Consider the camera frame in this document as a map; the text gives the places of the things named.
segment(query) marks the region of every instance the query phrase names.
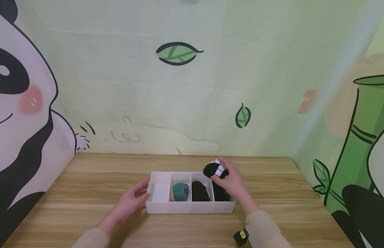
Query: bamboo stalk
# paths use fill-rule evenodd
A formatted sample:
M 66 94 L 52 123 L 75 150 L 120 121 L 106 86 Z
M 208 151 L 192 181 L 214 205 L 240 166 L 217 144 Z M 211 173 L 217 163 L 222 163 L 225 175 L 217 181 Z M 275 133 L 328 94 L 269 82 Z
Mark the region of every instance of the bamboo stalk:
M 358 84 L 354 112 L 324 200 L 331 213 L 348 212 L 342 200 L 342 190 L 347 185 L 373 190 L 368 157 L 384 131 L 384 75 L 359 78 L 354 83 Z

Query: yellow label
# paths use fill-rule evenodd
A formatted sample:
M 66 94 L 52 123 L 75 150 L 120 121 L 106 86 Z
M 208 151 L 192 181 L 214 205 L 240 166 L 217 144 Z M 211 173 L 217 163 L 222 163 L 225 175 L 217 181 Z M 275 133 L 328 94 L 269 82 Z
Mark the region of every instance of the yellow label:
M 241 234 L 242 239 L 246 238 L 246 234 L 244 233 L 244 231 L 241 231 L 240 234 Z

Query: green leaf drawing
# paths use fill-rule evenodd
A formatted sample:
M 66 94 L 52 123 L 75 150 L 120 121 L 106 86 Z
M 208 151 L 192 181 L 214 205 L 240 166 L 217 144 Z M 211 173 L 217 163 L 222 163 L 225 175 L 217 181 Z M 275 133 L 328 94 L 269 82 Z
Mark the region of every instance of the green leaf drawing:
M 316 185 L 314 186 L 314 191 L 318 194 L 326 194 L 327 188 L 323 185 Z
M 169 65 L 185 65 L 202 52 L 184 42 L 166 43 L 156 50 L 159 59 Z
M 317 159 L 313 160 L 314 164 L 314 173 L 316 179 L 327 189 L 330 184 L 330 172 L 327 169 L 326 165 L 320 162 Z
M 247 124 L 250 121 L 250 116 L 251 116 L 250 109 L 248 109 L 247 107 L 244 107 L 244 105 L 242 104 L 242 107 L 236 113 L 236 117 L 235 117 L 236 126 L 239 128 L 247 126 Z

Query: white storage box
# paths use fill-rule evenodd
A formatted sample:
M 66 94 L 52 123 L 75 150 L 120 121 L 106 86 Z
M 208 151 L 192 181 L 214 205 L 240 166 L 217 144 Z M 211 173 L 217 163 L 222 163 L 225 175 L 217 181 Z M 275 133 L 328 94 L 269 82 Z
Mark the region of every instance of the white storage box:
M 200 181 L 209 194 L 210 201 L 192 201 L 192 182 Z M 186 183 L 189 186 L 187 201 L 170 201 L 170 190 L 174 183 Z M 210 178 L 202 172 L 152 172 L 148 190 L 151 193 L 146 202 L 148 214 L 230 214 L 236 204 L 231 201 L 215 201 Z

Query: panda paw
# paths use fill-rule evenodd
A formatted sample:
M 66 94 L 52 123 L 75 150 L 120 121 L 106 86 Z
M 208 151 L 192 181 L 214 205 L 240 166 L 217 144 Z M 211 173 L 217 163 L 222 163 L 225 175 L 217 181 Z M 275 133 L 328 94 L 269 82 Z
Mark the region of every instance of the panda paw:
M 90 148 L 90 141 L 86 138 L 86 136 L 80 135 L 79 133 L 75 134 L 76 137 L 76 150 L 83 151 Z

